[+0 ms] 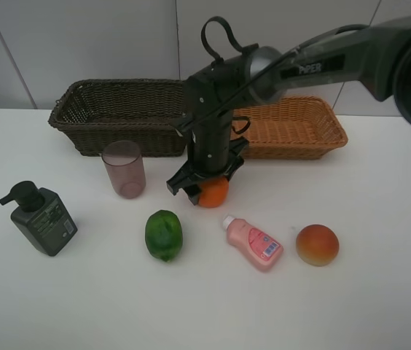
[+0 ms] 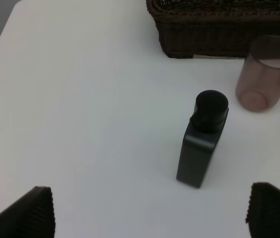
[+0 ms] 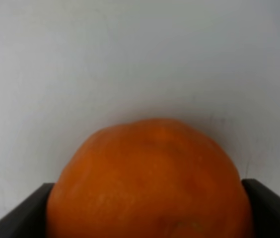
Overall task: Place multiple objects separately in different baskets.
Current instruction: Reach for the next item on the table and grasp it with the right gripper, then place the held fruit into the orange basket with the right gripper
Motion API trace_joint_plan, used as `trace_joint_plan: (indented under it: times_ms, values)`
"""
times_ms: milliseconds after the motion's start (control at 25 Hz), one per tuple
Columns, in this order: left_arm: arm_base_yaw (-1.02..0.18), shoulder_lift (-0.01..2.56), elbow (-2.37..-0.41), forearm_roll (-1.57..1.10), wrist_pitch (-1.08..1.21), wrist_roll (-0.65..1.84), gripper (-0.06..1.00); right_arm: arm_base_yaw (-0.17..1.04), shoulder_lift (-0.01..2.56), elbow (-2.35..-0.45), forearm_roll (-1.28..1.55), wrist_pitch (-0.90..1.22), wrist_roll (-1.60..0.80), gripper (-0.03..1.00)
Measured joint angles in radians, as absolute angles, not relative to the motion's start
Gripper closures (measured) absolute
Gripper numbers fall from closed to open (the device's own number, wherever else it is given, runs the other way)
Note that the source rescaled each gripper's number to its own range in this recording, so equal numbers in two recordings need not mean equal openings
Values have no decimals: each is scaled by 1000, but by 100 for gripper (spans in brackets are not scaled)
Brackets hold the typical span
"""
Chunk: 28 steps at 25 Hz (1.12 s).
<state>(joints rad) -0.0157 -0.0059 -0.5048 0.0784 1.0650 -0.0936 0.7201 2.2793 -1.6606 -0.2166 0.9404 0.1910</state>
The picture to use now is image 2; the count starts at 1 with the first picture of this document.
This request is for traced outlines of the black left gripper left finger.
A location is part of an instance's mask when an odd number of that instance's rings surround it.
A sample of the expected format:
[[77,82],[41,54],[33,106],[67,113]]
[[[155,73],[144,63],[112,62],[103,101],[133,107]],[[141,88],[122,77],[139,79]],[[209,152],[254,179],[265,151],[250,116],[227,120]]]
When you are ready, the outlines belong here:
[[53,238],[55,231],[50,187],[32,188],[0,213],[0,238]]

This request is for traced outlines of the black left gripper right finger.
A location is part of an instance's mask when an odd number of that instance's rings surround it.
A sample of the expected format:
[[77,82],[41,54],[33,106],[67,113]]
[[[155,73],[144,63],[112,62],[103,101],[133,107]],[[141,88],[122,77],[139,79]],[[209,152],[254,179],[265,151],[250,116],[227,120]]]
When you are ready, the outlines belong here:
[[245,222],[252,238],[280,238],[280,189],[268,182],[252,184]]

